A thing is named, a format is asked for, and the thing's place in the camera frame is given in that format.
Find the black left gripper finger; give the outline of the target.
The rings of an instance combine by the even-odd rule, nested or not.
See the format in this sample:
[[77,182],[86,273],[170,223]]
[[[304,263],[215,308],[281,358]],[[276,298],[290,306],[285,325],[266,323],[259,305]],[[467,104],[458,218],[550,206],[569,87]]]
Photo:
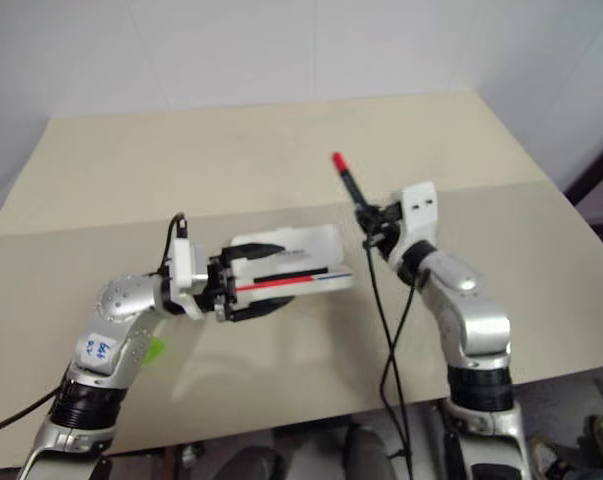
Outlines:
[[284,252],[285,248],[281,245],[272,243],[246,243],[228,247],[228,260],[237,259],[256,260],[271,255]]
[[230,312],[229,320],[231,322],[236,323],[258,317],[263,317],[279,310],[280,308],[285,307],[294,299],[294,296],[287,296],[251,302],[245,308],[232,310]]

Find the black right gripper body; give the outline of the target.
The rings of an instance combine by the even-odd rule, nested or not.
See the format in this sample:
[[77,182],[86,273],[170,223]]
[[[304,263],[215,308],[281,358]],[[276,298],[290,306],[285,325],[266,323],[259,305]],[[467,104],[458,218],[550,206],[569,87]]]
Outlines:
[[400,221],[403,219],[401,203],[393,202],[380,209],[380,213],[381,221],[376,228],[385,228],[387,236],[385,245],[377,250],[381,256],[389,256],[400,237]]

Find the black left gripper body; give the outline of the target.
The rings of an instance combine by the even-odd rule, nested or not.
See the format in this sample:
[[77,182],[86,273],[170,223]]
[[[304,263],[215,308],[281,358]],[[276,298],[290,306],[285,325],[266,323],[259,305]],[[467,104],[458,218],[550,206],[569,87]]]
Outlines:
[[225,247],[208,262],[208,281],[204,289],[204,312],[214,313],[218,321],[239,322],[235,276],[231,262],[239,257],[238,247]]

